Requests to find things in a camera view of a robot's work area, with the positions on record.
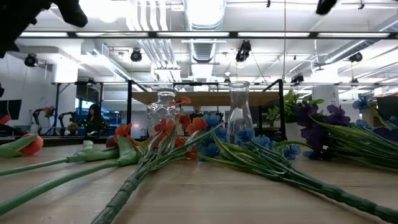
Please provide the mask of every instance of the clear glass carafe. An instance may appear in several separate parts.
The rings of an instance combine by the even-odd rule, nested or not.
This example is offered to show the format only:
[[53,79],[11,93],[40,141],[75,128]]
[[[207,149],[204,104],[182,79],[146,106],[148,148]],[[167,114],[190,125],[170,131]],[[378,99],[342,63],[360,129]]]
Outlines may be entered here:
[[249,109],[249,82],[229,84],[231,109],[229,111],[227,141],[234,143],[235,134],[243,129],[253,128]]
[[155,125],[160,124],[162,119],[166,119],[166,121],[173,120],[174,116],[180,113],[178,106],[170,106],[170,102],[174,101],[176,94],[174,89],[161,88],[156,92],[157,102],[147,106],[149,136],[156,135]]

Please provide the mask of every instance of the table surface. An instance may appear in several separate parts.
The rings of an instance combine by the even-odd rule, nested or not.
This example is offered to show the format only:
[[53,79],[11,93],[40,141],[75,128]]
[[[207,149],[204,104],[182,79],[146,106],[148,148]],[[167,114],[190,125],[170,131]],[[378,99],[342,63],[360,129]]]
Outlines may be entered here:
[[[0,169],[61,159],[80,146],[44,148],[1,159]],[[0,201],[76,170],[106,161],[59,164],[0,177]],[[398,209],[398,173],[346,162],[299,157],[294,167],[343,190]],[[0,217],[0,223],[90,223],[135,166],[102,170],[61,185]],[[346,205],[289,185],[221,167],[180,161],[149,175],[113,223],[383,223]]]

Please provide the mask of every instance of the orange tulip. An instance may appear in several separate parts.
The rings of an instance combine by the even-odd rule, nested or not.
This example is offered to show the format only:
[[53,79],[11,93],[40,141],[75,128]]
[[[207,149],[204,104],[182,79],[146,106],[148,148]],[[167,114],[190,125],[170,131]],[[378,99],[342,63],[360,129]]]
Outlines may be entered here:
[[193,134],[196,131],[206,131],[207,123],[203,118],[194,118],[192,124],[188,125],[188,134]]
[[180,106],[183,103],[190,104],[191,103],[191,99],[189,99],[186,96],[181,96],[180,99],[178,99],[176,101],[169,102],[169,106]]
[[186,130],[188,128],[188,125],[191,123],[191,118],[189,117],[189,115],[175,115],[174,120],[177,120],[178,117],[180,118],[182,129]]

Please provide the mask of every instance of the potted plant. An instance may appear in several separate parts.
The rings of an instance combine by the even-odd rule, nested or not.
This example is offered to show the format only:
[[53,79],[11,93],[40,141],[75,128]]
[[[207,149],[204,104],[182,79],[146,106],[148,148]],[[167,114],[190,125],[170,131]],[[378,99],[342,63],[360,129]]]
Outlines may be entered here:
[[[293,92],[293,90],[289,90],[289,92],[284,96],[284,107],[285,107],[285,127],[286,127],[286,137],[291,141],[305,141],[301,137],[300,130],[302,127],[297,125],[297,117],[294,112],[295,106],[302,106],[301,103],[298,103],[299,96]],[[313,100],[311,97],[305,97],[303,99],[304,102],[308,102],[309,105],[318,105],[324,102],[324,100]],[[278,106],[273,107],[272,109],[268,109],[268,117],[267,119],[277,122],[280,116],[280,109]]]

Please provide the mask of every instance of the wooden shelf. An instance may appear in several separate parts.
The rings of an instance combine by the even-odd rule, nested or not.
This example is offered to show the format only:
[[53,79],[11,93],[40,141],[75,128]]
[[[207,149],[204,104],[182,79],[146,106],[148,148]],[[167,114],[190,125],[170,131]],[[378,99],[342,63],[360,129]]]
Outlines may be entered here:
[[[187,96],[192,100],[191,106],[229,106],[228,92],[180,92],[176,99]],[[157,101],[156,92],[133,92],[132,98],[148,105]],[[279,99],[278,92],[250,92],[249,106],[266,106]]]

